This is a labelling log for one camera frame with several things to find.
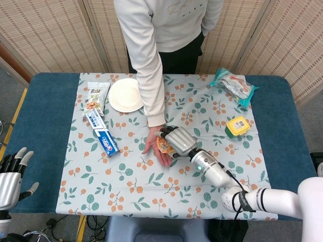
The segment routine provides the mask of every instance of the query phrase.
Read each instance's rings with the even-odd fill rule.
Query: yellow tape
[[[83,241],[84,229],[85,229],[86,216],[80,216],[79,227],[76,234],[76,242]]]
[[[16,112],[14,114],[14,117],[12,118],[12,121],[11,122],[13,124],[16,123],[16,120],[17,120],[18,114],[20,112],[21,106],[24,103],[24,100],[25,100],[25,97],[26,97],[26,93],[27,93],[27,88],[25,88],[24,92],[22,93],[21,98],[20,98],[20,101],[19,101],[19,104],[18,104],[18,107],[16,109]],[[5,144],[7,144],[9,142],[9,139],[10,139],[10,136],[11,136],[11,133],[12,133],[12,130],[13,130],[13,127],[10,126],[9,129],[8,129],[8,132],[6,134],[5,140],[4,140],[4,143]],[[6,150],[6,147],[4,145],[2,145],[2,147],[0,149],[0,160],[4,156],[5,150]]]

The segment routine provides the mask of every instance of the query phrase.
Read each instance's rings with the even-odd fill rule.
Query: human hand
[[[156,127],[149,127],[149,134],[146,140],[146,146],[142,154],[146,154],[150,148],[153,148],[161,165],[170,166],[172,164],[172,158],[168,154],[161,153],[157,146],[156,132],[159,132],[163,128],[163,125]]]

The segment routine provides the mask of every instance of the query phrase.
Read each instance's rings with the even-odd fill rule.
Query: white sweatshirt
[[[165,123],[159,52],[173,52],[212,30],[224,0],[114,0],[150,127]]]

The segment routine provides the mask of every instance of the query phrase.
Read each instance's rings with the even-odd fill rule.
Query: yellow container
[[[248,129],[250,129],[250,125],[247,120],[243,116],[239,116],[227,123],[225,132],[229,138],[233,138],[246,133]]]

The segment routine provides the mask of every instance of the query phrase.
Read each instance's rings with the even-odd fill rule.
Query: sleeve
[[[206,36],[209,31],[215,28],[220,17],[224,0],[208,0],[206,12],[202,20],[202,32]]]
[[[149,7],[143,0],[114,0],[131,64],[138,72],[139,92],[148,126],[165,123],[163,67],[157,52]]]

